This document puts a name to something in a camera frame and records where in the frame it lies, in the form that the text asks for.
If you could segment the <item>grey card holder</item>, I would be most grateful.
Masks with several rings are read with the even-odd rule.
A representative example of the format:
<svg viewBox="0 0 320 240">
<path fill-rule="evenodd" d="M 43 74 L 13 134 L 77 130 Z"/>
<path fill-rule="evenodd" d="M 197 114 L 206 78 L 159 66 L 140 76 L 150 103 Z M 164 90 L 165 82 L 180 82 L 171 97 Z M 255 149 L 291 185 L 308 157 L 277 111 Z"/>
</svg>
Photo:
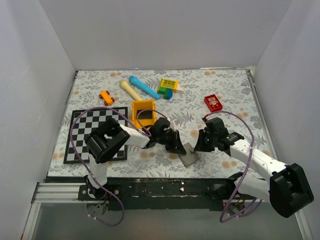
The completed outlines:
<svg viewBox="0 0 320 240">
<path fill-rule="evenodd" d="M 185 143 L 183 147 L 186 150 L 186 155 L 178 154 L 178 157 L 186 168 L 200 160 L 198 153 L 193 151 L 194 148 L 189 142 Z"/>
</svg>

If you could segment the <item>yellow toy bin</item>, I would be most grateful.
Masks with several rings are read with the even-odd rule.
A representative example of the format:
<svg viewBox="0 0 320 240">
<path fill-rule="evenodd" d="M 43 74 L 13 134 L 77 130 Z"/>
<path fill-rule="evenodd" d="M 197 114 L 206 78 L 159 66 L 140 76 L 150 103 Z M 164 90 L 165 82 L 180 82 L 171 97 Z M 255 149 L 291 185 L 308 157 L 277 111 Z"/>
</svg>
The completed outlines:
<svg viewBox="0 0 320 240">
<path fill-rule="evenodd" d="M 140 123 L 147 128 L 147 126 L 152 126 L 156 120 L 156 113 L 152 110 L 155 110 L 154 100 L 141 100 L 132 102 L 132 123 L 140 130 L 142 126 Z"/>
</svg>

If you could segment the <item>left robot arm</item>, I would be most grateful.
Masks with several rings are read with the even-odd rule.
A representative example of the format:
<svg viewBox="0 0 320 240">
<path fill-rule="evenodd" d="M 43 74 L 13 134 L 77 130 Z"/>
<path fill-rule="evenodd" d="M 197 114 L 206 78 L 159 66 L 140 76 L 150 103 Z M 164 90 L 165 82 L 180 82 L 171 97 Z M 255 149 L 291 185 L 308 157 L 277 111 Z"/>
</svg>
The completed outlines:
<svg viewBox="0 0 320 240">
<path fill-rule="evenodd" d="M 149 136 L 141 131 L 127 127 L 110 118 L 85 138 L 88 148 L 89 170 L 86 185 L 95 200 L 106 196 L 108 162 L 123 146 L 149 149 L 156 144 L 164 145 L 169 153 L 185 156 L 179 131 L 171 128 L 168 119 L 161 117 L 149 127 Z"/>
</svg>

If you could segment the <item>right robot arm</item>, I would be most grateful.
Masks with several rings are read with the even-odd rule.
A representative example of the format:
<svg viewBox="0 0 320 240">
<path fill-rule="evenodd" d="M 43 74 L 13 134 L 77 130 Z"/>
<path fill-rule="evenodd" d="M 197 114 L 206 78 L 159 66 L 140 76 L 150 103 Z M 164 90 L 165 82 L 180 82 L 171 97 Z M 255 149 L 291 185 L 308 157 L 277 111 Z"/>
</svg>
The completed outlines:
<svg viewBox="0 0 320 240">
<path fill-rule="evenodd" d="M 256 173 L 253 178 L 238 172 L 227 178 L 225 186 L 215 192 L 237 199 L 249 195 L 271 204 L 282 217 L 288 218 L 314 201 L 314 195 L 303 168 L 278 161 L 262 151 L 253 148 L 237 132 L 228 132 L 219 117 L 203 118 L 205 128 L 199 130 L 195 152 L 212 152 L 218 149 L 237 159 Z"/>
</svg>

